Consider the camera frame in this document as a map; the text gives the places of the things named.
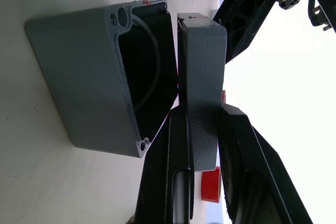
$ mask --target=mounting hole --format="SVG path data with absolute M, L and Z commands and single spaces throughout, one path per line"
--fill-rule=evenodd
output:
M 142 151 L 144 151 L 144 150 L 145 150 L 145 147 L 146 147 L 145 142 L 142 142 L 141 145 L 140 145 L 140 149 L 141 149 Z
M 119 20 L 119 24 L 122 27 L 125 27 L 127 25 L 127 13 L 125 12 L 123 8 L 119 8 L 118 10 L 118 20 Z
M 113 13 L 110 15 L 110 21 L 111 21 L 112 26 L 117 25 L 117 18 Z

